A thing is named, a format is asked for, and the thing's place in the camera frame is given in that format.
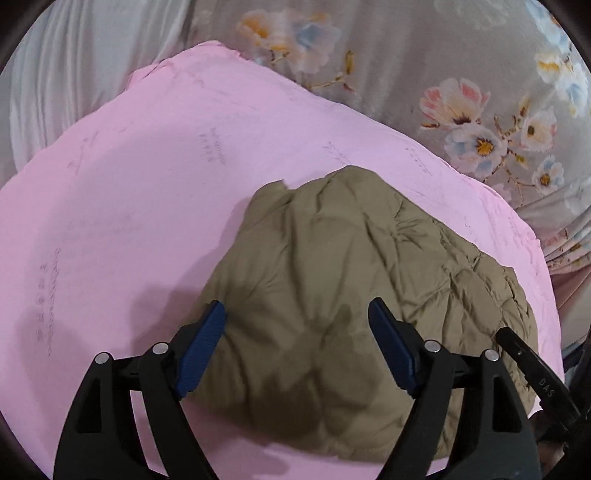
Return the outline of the right hand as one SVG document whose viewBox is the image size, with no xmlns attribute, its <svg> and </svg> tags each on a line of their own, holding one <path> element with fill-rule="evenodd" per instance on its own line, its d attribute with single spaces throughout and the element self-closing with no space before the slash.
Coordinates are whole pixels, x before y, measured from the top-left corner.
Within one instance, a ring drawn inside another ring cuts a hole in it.
<svg viewBox="0 0 591 480">
<path fill-rule="evenodd" d="M 574 425 L 565 426 L 553 421 L 544 410 L 530 417 L 534 432 L 539 462 L 544 479 L 574 479 L 569 462 L 565 460 Z"/>
</svg>

